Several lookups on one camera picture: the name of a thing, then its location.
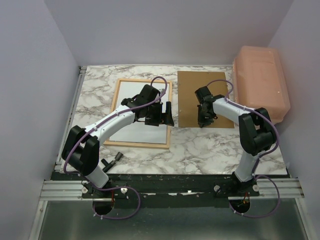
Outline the white photo paper sheet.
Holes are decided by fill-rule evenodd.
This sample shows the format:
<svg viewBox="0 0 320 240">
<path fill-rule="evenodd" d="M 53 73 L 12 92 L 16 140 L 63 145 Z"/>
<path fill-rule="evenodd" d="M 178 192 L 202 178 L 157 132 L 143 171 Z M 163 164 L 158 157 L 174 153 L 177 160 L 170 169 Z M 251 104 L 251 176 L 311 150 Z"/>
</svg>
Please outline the white photo paper sheet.
<svg viewBox="0 0 320 240">
<path fill-rule="evenodd" d="M 118 106 L 121 105 L 121 101 L 126 98 L 132 98 L 139 94 L 145 85 L 149 85 L 150 80 L 145 79 L 121 79 L 119 78 L 111 104 L 111 111 L 114 111 Z M 172 82 L 169 81 L 165 85 L 164 81 L 157 79 L 152 83 L 152 86 L 158 90 L 167 88 L 165 95 L 161 98 L 163 103 L 162 111 L 166 111 L 166 102 L 172 100 Z M 139 122 L 132 123 L 122 128 L 114 135 L 112 135 L 107 143 L 112 142 L 126 142 L 126 143 L 142 143 L 142 144 L 167 144 L 169 140 L 168 131 L 170 127 L 161 124 L 159 126 L 145 125 L 144 120 L 141 119 Z"/>
</svg>

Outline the brown cardboard backing board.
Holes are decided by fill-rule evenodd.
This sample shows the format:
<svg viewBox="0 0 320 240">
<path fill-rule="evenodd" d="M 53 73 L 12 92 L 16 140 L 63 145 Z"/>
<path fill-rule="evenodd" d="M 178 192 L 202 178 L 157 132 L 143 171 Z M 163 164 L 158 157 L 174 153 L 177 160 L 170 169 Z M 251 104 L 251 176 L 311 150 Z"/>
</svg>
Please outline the brown cardboard backing board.
<svg viewBox="0 0 320 240">
<path fill-rule="evenodd" d="M 199 101 L 195 91 L 206 86 L 213 80 L 208 89 L 216 95 L 226 95 L 228 92 L 226 74 L 222 71 L 178 71 L 177 97 L 178 97 L 178 126 L 180 128 L 198 128 Z"/>
</svg>

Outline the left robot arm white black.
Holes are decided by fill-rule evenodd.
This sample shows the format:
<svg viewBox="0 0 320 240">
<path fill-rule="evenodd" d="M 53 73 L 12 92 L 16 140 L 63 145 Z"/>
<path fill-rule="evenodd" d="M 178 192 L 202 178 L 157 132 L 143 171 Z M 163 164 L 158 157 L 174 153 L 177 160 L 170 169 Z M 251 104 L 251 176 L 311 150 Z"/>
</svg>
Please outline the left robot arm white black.
<svg viewBox="0 0 320 240">
<path fill-rule="evenodd" d="M 87 127 L 71 128 L 61 157 L 94 184 L 101 198 L 111 191 L 107 173 L 99 166 L 100 147 L 107 140 L 143 144 L 165 144 L 168 127 L 174 126 L 172 103 L 165 90 L 150 84 L 125 98 L 109 115 Z"/>
</svg>

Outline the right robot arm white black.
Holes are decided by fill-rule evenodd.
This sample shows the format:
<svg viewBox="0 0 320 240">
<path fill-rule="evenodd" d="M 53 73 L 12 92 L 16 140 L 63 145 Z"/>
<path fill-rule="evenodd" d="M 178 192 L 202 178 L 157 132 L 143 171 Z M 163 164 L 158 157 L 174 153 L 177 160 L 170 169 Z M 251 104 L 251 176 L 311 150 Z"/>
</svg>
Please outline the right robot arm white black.
<svg viewBox="0 0 320 240">
<path fill-rule="evenodd" d="M 278 134 L 265 108 L 249 108 L 239 105 L 219 94 L 212 95 L 207 86 L 195 91 L 199 102 L 197 123 L 204 128 L 213 124 L 218 116 L 225 117 L 238 125 L 240 144 L 243 149 L 240 162 L 230 183 L 230 191 L 241 196 L 248 190 L 248 181 L 258 166 L 258 159 L 277 142 Z"/>
</svg>

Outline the translucent pink plastic box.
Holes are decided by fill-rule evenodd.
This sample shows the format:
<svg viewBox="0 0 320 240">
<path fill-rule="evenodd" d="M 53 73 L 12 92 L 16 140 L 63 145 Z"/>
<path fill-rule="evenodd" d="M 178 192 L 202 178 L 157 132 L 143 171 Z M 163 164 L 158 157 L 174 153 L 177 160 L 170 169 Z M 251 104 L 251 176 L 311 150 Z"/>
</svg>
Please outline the translucent pink plastic box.
<svg viewBox="0 0 320 240">
<path fill-rule="evenodd" d="M 280 56 L 275 48 L 243 46 L 233 61 L 235 102 L 265 108 L 273 124 L 291 108 Z"/>
</svg>

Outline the black mounting base rail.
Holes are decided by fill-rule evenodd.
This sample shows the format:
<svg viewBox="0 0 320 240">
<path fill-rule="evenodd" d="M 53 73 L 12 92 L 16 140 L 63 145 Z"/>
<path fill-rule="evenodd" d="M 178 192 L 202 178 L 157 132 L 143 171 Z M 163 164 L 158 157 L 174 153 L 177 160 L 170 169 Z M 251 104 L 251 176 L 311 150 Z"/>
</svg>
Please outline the black mounting base rail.
<svg viewBox="0 0 320 240">
<path fill-rule="evenodd" d="M 104 191 L 83 184 L 82 197 L 118 209 L 227 208 L 230 199 L 257 197 L 256 180 L 239 183 L 232 174 L 113 174 Z"/>
</svg>

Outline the aluminium extrusion rail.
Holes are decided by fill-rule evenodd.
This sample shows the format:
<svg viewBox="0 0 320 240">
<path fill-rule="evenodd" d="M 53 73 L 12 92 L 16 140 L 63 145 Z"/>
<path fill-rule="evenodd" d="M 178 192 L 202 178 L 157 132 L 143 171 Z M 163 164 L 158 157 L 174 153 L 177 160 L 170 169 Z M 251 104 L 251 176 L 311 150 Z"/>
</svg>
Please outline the aluminium extrusion rail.
<svg viewBox="0 0 320 240">
<path fill-rule="evenodd" d="M 76 180 L 44 181 L 40 192 L 40 201 L 81 201 L 83 185 Z"/>
</svg>

